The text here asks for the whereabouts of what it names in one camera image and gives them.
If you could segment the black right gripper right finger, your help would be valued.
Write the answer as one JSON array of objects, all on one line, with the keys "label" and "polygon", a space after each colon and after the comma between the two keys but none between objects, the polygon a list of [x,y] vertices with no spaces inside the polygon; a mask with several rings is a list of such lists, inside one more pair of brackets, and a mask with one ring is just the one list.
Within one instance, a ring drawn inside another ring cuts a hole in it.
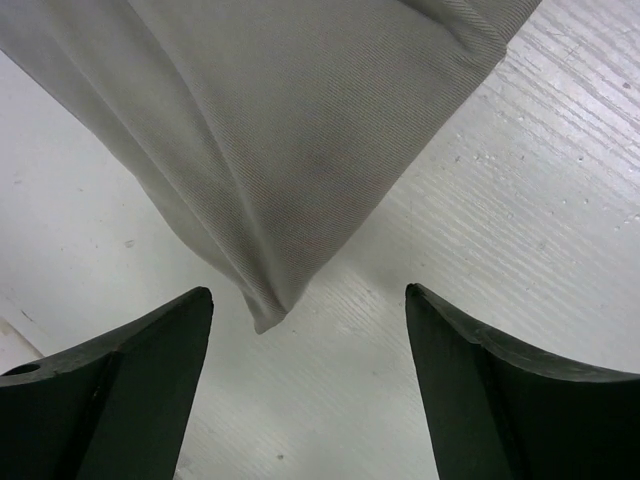
[{"label": "black right gripper right finger", "polygon": [[542,350],[419,284],[411,352],[442,479],[635,479],[639,378]]}]

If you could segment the grey trousers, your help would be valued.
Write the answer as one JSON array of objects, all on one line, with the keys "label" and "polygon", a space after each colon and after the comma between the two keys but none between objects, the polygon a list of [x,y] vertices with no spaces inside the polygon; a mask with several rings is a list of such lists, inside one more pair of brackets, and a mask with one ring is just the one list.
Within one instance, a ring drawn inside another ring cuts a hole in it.
[{"label": "grey trousers", "polygon": [[278,325],[533,1],[5,1],[1,49]]}]

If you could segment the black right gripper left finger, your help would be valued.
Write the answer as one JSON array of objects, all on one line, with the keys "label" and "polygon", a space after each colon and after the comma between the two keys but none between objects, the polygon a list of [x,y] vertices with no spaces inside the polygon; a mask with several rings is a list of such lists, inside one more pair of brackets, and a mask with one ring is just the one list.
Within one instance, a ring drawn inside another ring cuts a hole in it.
[{"label": "black right gripper left finger", "polygon": [[213,317],[197,287],[1,376],[4,479],[171,479]]}]

